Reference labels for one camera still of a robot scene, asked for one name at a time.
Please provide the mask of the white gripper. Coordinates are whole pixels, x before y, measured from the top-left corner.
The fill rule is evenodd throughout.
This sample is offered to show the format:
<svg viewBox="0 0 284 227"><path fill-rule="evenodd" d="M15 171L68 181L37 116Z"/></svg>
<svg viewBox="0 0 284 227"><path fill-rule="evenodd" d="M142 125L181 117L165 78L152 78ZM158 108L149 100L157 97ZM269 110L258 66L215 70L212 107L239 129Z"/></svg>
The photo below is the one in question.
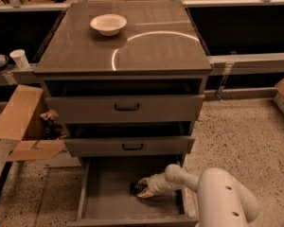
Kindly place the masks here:
<svg viewBox="0 0 284 227"><path fill-rule="evenodd" d="M164 173L154 174L149 178L143 178L137 182L137 185L147 185L142 192L137 194L138 198L147 199L155 195L163 194L168 187L168 181Z"/></svg>

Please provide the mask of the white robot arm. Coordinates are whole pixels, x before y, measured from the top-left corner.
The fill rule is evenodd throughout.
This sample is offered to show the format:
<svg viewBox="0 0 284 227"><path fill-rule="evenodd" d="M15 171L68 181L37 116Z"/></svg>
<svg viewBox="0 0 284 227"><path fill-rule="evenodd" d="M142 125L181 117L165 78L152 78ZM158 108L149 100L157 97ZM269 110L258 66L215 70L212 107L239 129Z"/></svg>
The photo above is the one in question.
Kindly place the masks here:
<svg viewBox="0 0 284 227"><path fill-rule="evenodd" d="M182 187L197 194L199 227L248 227L259 213L255 195L229 172L211 167L200 176L168 165L163 173L137 182L138 198L151 198Z"/></svg>

